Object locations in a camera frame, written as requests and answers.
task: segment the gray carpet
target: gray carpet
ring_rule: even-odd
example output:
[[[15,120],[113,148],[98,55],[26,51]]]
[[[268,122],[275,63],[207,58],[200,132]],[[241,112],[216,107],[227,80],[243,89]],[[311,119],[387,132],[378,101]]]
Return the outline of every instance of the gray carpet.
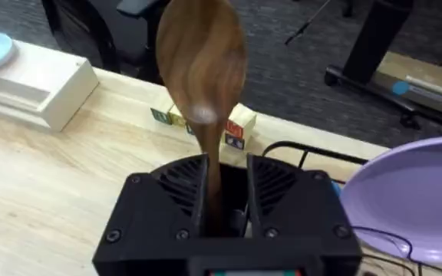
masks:
[[[118,24],[110,27],[115,39],[143,34],[143,23],[115,13],[118,0],[92,2],[104,13],[106,21]],[[353,18],[341,17],[341,3],[333,1],[302,37],[289,47],[283,44],[322,2],[232,0],[246,31],[249,51],[243,103],[263,113],[384,146],[442,135],[438,125],[426,120],[420,120],[422,130],[405,129],[398,122],[397,111],[366,95],[324,85],[325,67],[343,65],[370,0],[357,1]],[[124,28],[124,24],[133,27]],[[58,48],[39,0],[0,0],[0,31],[23,41]],[[143,39],[127,41],[128,45],[131,43],[141,46]],[[414,13],[391,50],[431,63],[441,62],[442,1],[416,0]]]

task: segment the wood grain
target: wood grain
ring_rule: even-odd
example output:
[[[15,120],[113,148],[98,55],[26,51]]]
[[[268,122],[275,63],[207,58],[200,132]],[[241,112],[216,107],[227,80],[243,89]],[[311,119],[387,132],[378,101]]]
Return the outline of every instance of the wood grain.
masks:
[[[239,100],[246,51],[226,0],[173,0],[157,35],[157,62],[176,106],[209,154],[208,221],[221,219],[219,142]]]
[[[152,118],[150,105],[165,87],[95,72],[99,86],[61,133],[0,118],[0,276],[96,276],[91,258],[125,178],[198,153],[185,130]],[[365,159],[387,150],[259,113],[247,152],[260,154],[279,140]],[[270,156],[298,164],[301,153],[281,149]],[[246,163],[246,153],[227,145],[220,157]],[[311,154],[305,164],[343,180],[357,169]],[[370,269],[404,275],[390,266]]]

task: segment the toy block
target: toy block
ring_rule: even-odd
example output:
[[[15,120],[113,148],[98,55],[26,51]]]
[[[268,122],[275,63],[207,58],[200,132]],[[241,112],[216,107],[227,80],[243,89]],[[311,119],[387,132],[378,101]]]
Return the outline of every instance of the toy block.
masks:
[[[157,97],[151,103],[151,113],[155,120],[161,123],[172,124],[169,112],[173,107],[173,100],[167,93],[158,93]]]
[[[168,112],[168,115],[170,116],[170,120],[173,125],[179,126],[179,127],[186,126],[185,119],[183,119],[182,113],[180,112],[180,110],[178,110],[178,107],[176,107],[176,105],[173,105],[173,107]]]
[[[256,112],[238,103],[229,115],[223,141],[227,145],[244,150],[256,123]]]
[[[192,128],[191,128],[188,124],[185,125],[185,128],[187,129],[187,132],[188,132],[190,135],[195,135],[195,134],[193,133]]]
[[[229,115],[226,131],[239,139],[247,140],[252,135],[257,113],[238,103]]]
[[[227,132],[224,133],[224,143],[230,146],[233,146],[239,150],[245,149],[245,140],[233,136]]]

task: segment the alphabet block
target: alphabet block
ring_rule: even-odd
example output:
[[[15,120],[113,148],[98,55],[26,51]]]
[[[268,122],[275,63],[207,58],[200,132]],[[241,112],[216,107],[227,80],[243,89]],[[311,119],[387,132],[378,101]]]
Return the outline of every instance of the alphabet block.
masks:
[[[172,124],[169,112],[173,107],[173,100],[167,93],[158,94],[154,102],[151,104],[151,113],[155,120],[161,123]]]

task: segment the black stand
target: black stand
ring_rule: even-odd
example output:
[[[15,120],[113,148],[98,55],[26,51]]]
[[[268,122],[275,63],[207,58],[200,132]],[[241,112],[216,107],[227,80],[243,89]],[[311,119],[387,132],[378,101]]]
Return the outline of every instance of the black stand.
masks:
[[[402,112],[400,122],[404,127],[417,130],[421,127],[415,120],[416,116],[442,125],[442,112],[396,96],[370,82],[395,35],[411,13],[413,4],[414,0],[375,0],[344,68],[328,66],[325,83],[329,86],[342,84],[376,96]]]
[[[156,60],[156,39],[161,15],[167,0],[122,0],[117,11],[131,18],[144,18],[147,23],[147,43],[139,60],[137,77],[141,80],[163,84]]]

